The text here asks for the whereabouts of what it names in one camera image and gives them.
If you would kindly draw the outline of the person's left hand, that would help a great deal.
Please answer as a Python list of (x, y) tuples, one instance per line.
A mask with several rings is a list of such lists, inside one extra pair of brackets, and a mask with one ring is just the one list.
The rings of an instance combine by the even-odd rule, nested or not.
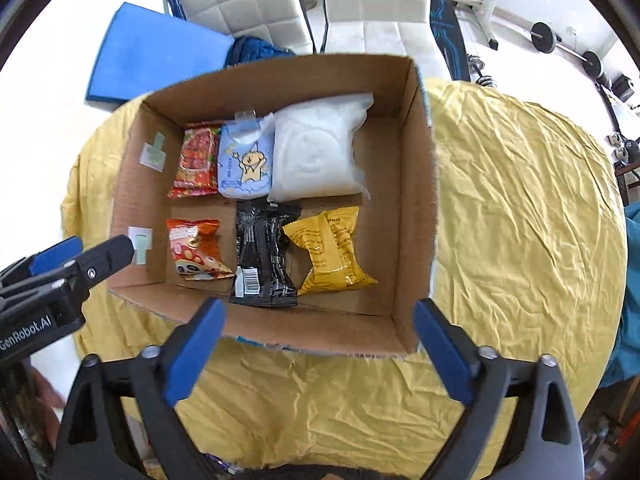
[(35, 367), (31, 367), (32, 380), (34, 381), (34, 387), (37, 393), (38, 400), (45, 408), (50, 410), (62, 410), (65, 406), (65, 401), (62, 396), (53, 388), (51, 383), (37, 370)]

